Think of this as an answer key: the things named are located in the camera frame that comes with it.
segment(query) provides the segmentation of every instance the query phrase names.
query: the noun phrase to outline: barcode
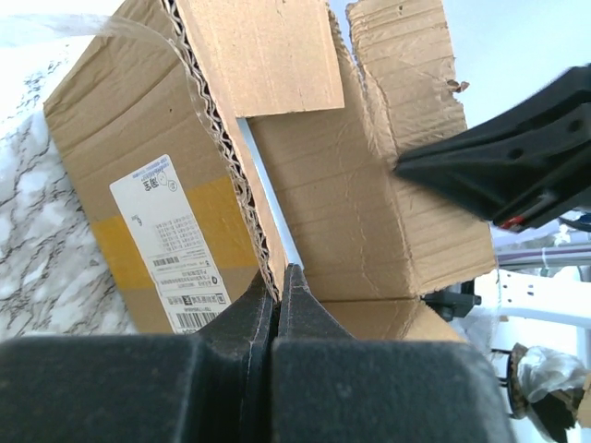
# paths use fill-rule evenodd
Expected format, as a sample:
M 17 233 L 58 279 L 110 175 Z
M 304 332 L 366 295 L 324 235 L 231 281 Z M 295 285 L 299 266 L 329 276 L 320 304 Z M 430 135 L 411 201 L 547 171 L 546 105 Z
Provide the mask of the barcode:
M 154 260 L 154 266 L 172 265 L 173 263 L 178 263 L 179 261 L 180 260 L 177 256 L 160 258 L 158 260 Z
M 203 328 L 217 317 L 212 312 L 192 312 L 190 314 L 176 314 L 181 328 Z
M 176 297 L 166 297 L 169 305 L 200 305 L 207 303 L 215 303 L 219 305 L 225 305 L 225 299 L 223 294 L 217 293 L 216 295 L 182 295 Z
M 202 280 L 201 277 L 180 277 L 178 279 L 162 280 L 161 284 L 187 283 L 189 281 Z

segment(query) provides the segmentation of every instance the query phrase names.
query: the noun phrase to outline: torn cardboard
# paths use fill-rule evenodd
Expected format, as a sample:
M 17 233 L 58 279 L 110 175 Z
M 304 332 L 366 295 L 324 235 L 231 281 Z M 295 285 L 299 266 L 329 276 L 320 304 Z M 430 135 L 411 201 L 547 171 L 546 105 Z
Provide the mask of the torn cardboard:
M 250 119 L 312 292 L 416 297 L 487 273 L 488 226 L 391 172 L 465 129 L 440 0 L 361 0 L 348 16 L 360 71 L 335 30 L 345 107 Z
M 453 77 L 452 57 L 429 49 L 436 30 L 450 46 L 447 33 L 438 30 L 445 27 L 440 2 L 406 3 L 408 16 L 399 14 L 404 7 L 385 1 L 362 0 L 350 8 L 361 72 L 332 18 L 344 109 L 249 123 L 312 292 L 327 309 L 359 338 L 460 340 L 416 297 L 486 273 L 494 258 L 485 223 L 391 174 L 397 152 L 464 125 L 461 105 L 440 88 Z M 167 321 L 175 319 L 164 312 L 166 297 L 159 300 L 151 265 L 129 232 L 131 221 L 121 216 L 111 184 L 134 172 L 141 177 L 168 155 L 231 300 L 247 288 L 257 262 L 272 291 L 283 287 L 285 254 L 236 124 L 233 98 L 211 62 L 190 3 L 166 1 L 161 10 L 127 0 L 117 14 L 163 35 L 173 21 L 178 52 L 204 100 L 198 114 L 206 115 L 205 126 L 192 110 L 183 67 L 172 52 L 119 38 L 95 39 L 45 112 L 139 330 L 166 332 Z M 323 17 L 328 20 L 326 11 Z M 437 73 L 429 81 L 417 75 L 416 90 L 408 73 L 387 69 L 405 39 L 426 57 L 413 69 Z M 402 84 L 390 81 L 399 74 Z

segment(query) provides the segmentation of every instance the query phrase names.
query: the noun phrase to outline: black mounting bracket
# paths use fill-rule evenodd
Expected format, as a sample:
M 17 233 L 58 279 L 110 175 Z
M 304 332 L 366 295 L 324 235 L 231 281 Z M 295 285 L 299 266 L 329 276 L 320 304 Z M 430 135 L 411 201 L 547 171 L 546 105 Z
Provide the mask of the black mounting bracket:
M 404 152 L 395 173 L 517 233 L 588 205 L 591 66 L 482 125 Z

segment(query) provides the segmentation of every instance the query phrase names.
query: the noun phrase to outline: cardboard box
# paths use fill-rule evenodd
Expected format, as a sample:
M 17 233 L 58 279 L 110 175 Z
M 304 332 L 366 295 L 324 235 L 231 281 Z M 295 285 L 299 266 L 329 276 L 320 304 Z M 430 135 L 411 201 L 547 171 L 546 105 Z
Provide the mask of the cardboard box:
M 583 389 L 585 395 L 577 410 L 577 420 L 581 427 L 591 427 L 591 374 L 587 376 Z
M 315 296 L 360 338 L 459 340 L 417 297 L 490 271 L 488 226 L 392 175 L 402 150 L 465 128 L 462 106 L 447 88 L 453 58 L 440 0 L 350 6 L 360 67 L 333 15 L 317 9 L 311 22 L 318 26 L 302 25 L 310 34 L 296 55 L 328 62 L 311 63 L 297 77 L 313 75 L 332 92 L 313 105 L 281 99 L 284 107 L 272 109 L 277 115 L 266 116 L 258 94 L 251 105 L 249 94 L 235 94 L 234 76 L 218 73 L 220 63 L 241 60 L 216 52 L 195 3 L 166 0 L 162 8 L 127 0 L 117 12 L 175 37 L 182 63 L 145 42 L 97 38 L 45 104 L 68 175 L 139 330 L 196 329 L 235 300 L 257 268 L 280 297 L 282 239 L 236 122 L 237 110 L 249 109 L 241 113 L 256 115 L 248 121 Z M 290 7 L 283 20 L 307 17 Z M 256 16 L 259 9 L 245 11 Z M 243 32 L 263 28 L 254 16 Z M 333 45 L 307 48 L 323 23 Z M 216 54 L 224 56 L 213 62 Z M 290 69 L 283 64 L 269 72 L 279 81 Z M 342 108 L 335 106 L 338 77 Z M 188 92 L 196 90 L 191 102 Z M 272 97 L 282 94 L 274 90 Z M 322 110 L 303 112 L 310 109 Z M 169 242 L 173 227 L 175 241 L 187 246 L 184 255 Z

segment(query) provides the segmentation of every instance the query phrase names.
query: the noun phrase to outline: black plastic part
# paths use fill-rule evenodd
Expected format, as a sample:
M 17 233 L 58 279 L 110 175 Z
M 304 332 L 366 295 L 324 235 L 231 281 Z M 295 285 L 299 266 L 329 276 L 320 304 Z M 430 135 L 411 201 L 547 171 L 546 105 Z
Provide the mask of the black plastic part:
M 199 333 L 0 344 L 3 442 L 514 442 L 486 359 L 353 340 L 302 270 L 260 275 Z
M 515 442 L 469 345 L 281 339 L 272 371 L 275 441 Z
M 403 153 L 395 172 L 521 232 L 588 204 L 591 67 L 571 68 L 510 111 Z
M 209 358 L 189 336 L 3 343 L 0 440 L 196 441 L 210 418 L 207 384 L 197 383 L 212 376 Z
M 297 265 L 290 265 L 285 272 L 278 337 L 353 339 L 314 298 L 304 272 Z
M 482 303 L 482 297 L 473 293 L 437 291 L 423 296 L 423 301 L 445 321 L 465 317 L 474 306 Z
M 211 377 L 201 382 L 207 413 L 199 441 L 269 439 L 271 342 L 279 311 L 257 274 L 248 290 L 195 336 L 210 350 Z

